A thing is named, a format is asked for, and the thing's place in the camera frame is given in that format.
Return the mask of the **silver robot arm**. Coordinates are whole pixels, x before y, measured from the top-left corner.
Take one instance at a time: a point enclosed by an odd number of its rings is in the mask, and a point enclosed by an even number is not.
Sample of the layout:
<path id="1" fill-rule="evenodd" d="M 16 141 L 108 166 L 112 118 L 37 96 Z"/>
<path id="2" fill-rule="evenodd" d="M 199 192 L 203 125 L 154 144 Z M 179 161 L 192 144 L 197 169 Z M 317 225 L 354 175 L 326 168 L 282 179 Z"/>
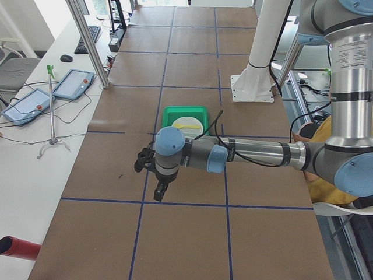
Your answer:
<path id="1" fill-rule="evenodd" d="M 152 152 L 161 201 L 180 166 L 221 173 L 227 162 L 292 166 L 317 175 L 356 197 L 372 194 L 372 2 L 302 1 L 299 36 L 304 44 L 332 47 L 331 136 L 317 143 L 282 143 L 201 135 L 187 139 L 162 128 Z"/>

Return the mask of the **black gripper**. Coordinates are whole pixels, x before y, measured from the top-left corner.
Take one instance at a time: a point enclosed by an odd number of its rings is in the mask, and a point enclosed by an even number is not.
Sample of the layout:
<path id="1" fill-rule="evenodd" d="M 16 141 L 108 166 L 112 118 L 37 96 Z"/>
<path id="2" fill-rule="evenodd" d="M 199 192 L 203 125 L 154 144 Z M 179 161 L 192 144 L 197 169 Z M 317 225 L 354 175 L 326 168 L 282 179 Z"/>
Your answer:
<path id="1" fill-rule="evenodd" d="M 156 189 L 154 190 L 153 199 L 155 201 L 162 202 L 164 194 L 168 189 L 168 185 L 177 178 L 178 172 L 175 172 L 171 175 L 164 175 L 156 172 L 155 175 L 156 179 L 158 180 L 158 184 Z"/>

